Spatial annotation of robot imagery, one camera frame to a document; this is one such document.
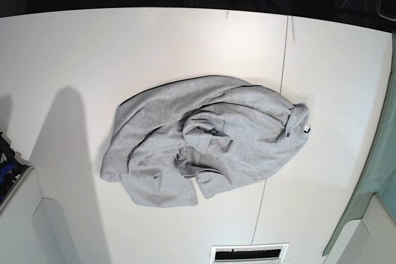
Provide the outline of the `grey t-shirt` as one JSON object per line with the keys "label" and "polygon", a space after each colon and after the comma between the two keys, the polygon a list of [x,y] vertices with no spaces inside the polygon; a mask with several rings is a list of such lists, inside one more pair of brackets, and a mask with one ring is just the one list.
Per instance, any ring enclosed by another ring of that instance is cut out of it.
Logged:
{"label": "grey t-shirt", "polygon": [[151,88],[119,105],[100,177],[145,207],[197,205],[262,182],[306,144],[310,111],[228,76]]}

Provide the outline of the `black round floor object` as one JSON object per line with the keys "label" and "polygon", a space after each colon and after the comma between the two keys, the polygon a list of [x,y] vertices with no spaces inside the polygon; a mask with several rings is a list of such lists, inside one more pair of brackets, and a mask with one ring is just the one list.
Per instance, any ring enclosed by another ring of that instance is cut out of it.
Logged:
{"label": "black round floor object", "polygon": [[292,0],[292,14],[298,17],[332,20],[335,15],[334,0]]}

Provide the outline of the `white floor vent grille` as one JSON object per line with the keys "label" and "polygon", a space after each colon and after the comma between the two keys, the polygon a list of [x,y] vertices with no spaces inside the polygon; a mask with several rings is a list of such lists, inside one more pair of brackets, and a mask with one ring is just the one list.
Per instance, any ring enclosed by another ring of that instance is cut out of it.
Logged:
{"label": "white floor vent grille", "polygon": [[282,263],[289,243],[212,246],[210,263]]}

